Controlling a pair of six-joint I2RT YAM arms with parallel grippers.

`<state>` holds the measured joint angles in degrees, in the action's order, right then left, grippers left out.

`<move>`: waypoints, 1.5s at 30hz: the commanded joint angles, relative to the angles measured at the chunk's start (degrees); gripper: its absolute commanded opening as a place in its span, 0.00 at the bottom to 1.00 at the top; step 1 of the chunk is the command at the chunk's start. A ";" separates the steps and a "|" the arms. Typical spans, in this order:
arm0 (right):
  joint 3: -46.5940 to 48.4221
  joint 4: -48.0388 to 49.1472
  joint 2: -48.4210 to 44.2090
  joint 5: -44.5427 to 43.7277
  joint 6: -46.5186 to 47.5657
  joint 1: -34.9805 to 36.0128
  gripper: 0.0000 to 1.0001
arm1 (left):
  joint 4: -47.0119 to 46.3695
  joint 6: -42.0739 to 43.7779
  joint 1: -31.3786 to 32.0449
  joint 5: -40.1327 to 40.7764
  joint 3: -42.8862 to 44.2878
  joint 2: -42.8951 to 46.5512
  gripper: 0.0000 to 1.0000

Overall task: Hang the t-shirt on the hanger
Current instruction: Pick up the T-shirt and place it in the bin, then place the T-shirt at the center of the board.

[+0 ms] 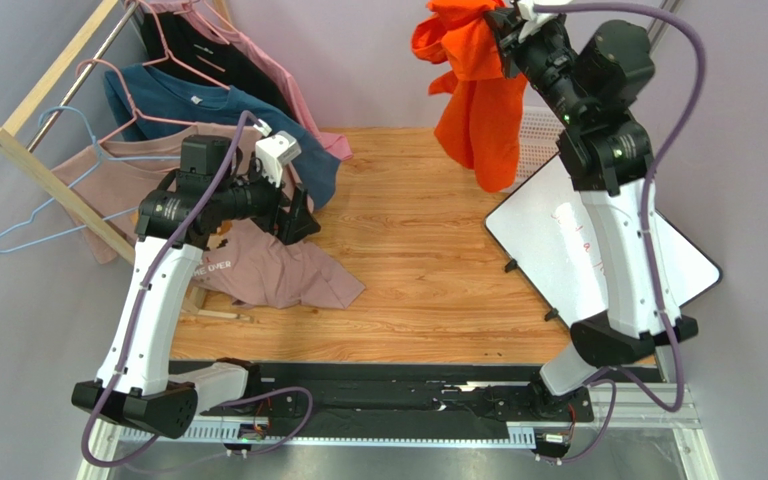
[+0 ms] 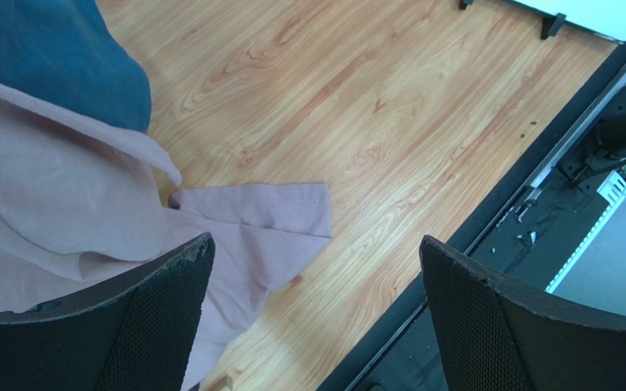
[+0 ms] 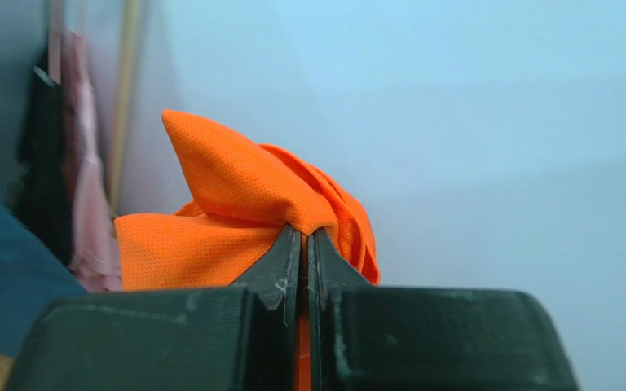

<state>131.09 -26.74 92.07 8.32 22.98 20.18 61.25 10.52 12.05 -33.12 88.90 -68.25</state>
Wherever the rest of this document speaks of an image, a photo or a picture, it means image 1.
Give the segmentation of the orange t-shirt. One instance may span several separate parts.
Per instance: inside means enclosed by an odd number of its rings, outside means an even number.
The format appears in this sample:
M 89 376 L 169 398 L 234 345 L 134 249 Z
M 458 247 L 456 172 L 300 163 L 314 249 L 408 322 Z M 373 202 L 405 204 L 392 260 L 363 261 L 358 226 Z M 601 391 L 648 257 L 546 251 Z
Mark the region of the orange t-shirt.
M 507 79 L 484 14 L 502 1 L 430 1 L 431 15 L 411 38 L 416 58 L 448 64 L 433 80 L 430 95 L 449 94 L 434 135 L 444 152 L 474 172 L 480 188 L 499 192 L 510 187 L 520 158 L 519 132 L 527 80 Z

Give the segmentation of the light blue wire hanger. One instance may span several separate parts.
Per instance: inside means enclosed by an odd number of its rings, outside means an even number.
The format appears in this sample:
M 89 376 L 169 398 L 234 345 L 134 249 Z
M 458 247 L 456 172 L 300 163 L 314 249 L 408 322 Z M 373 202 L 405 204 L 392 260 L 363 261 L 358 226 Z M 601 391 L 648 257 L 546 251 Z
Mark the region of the light blue wire hanger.
M 85 128 L 85 130 L 86 130 L 86 132 L 87 132 L 87 134 L 89 136 L 89 139 L 91 141 L 90 149 L 95 154 L 95 162 L 94 162 L 94 164 L 90 168 L 86 169 L 80 176 L 78 176 L 72 182 L 66 184 L 66 187 L 67 187 L 67 189 L 70 192 L 73 192 L 73 188 L 76 185 L 78 185 L 84 179 L 86 179 L 89 176 L 91 176 L 98 168 L 100 168 L 105 163 L 112 163 L 112 162 L 115 162 L 115 163 L 126 163 L 126 162 L 129 162 L 129 161 L 170 162 L 170 161 L 177 161 L 177 160 L 180 159 L 179 156 L 168 156 L 168 155 L 160 155 L 160 156 L 128 156 L 128 157 L 114 157 L 114 156 L 111 156 L 111 155 L 105 153 L 102 150 L 102 148 L 100 147 L 99 140 L 97 139 L 97 136 L 95 135 L 95 133 L 94 133 L 92 127 L 91 127 L 90 121 L 88 120 L 86 115 L 81 110 L 79 110 L 79 109 L 77 109 L 75 107 L 71 107 L 71 106 L 54 106 L 54 107 L 50 107 L 50 108 L 42 111 L 39 114 L 39 116 L 38 116 L 38 126 L 41 127 L 42 124 L 45 121 L 51 120 L 54 113 L 61 113 L 61 112 L 74 112 L 75 114 L 77 114 L 80 117 L 80 119 L 81 119 L 81 121 L 82 121 L 82 123 L 84 125 L 84 128 Z M 21 229 L 21 228 L 28 227 L 28 226 L 32 225 L 35 222 L 36 217 L 41 212 L 43 212 L 46 208 L 48 208 L 52 204 L 53 201 L 54 201 L 54 198 L 51 197 L 50 199 L 46 200 L 41 205 L 39 205 L 37 208 L 35 208 L 30 213 L 30 216 L 29 216 L 29 218 L 27 220 L 19 222 L 19 223 L 16 223 L 16 224 L 6 228 L 4 231 L 2 231 L 0 233 L 0 240 L 3 240 L 9 234 L 11 234 L 12 232 L 15 232 L 18 229 Z M 10 247 L 10 248 L 7 248 L 7 249 L 0 249 L 0 255 L 10 254 L 10 253 L 14 253 L 14 252 L 17 252 L 17 251 L 20 251 L 20 250 L 28 249 L 30 247 L 33 247 L 33 246 L 36 246 L 36 245 L 40 245 L 40 244 L 43 244 L 43 243 L 46 243 L 46 242 L 49 242 L 49 241 L 53 241 L 55 239 L 64 237 L 66 235 L 70 235 L 70 234 L 76 233 L 76 232 L 84 230 L 86 228 L 87 228 L 86 224 L 80 224 L 80 225 L 77 225 L 77 226 L 72 227 L 70 229 L 63 230 L 61 232 L 58 232 L 58 233 L 55 233 L 55 234 L 51 234 L 51 235 L 48 235 L 46 237 L 42 237 L 42 238 L 39 238 L 39 239 L 36 239 L 36 240 L 32 240 L 32 241 L 23 243 L 21 245 L 17 245 L 17 246 Z

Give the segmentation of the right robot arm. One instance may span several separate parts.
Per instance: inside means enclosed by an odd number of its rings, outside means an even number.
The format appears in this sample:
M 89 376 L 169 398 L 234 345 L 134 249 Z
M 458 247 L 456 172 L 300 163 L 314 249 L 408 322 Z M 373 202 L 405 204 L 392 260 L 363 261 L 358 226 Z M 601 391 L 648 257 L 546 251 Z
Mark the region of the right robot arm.
M 562 123 L 557 146 L 596 233 L 607 308 L 575 322 L 570 345 L 544 364 L 532 389 L 570 398 L 609 368 L 677 348 L 698 334 L 663 273 L 653 207 L 659 155 L 631 105 L 653 78 L 646 30 L 624 20 L 597 28 L 575 52 L 566 17 L 575 6 L 519 1 L 484 19 L 505 77 L 524 77 Z

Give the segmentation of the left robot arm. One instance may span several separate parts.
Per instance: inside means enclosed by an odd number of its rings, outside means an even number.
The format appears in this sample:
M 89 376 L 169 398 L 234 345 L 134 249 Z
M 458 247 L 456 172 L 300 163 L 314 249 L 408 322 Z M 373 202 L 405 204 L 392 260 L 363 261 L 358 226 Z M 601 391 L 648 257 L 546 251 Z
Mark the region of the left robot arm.
M 250 219 L 286 245 L 319 231 L 306 189 L 284 192 L 284 170 L 300 153 L 285 131 L 249 149 L 215 135 L 183 140 L 179 167 L 138 208 L 135 264 L 119 325 L 95 378 L 74 386 L 75 407 L 177 439 L 197 414 L 243 397 L 251 363 L 222 359 L 172 375 L 172 339 L 189 283 L 223 223 Z

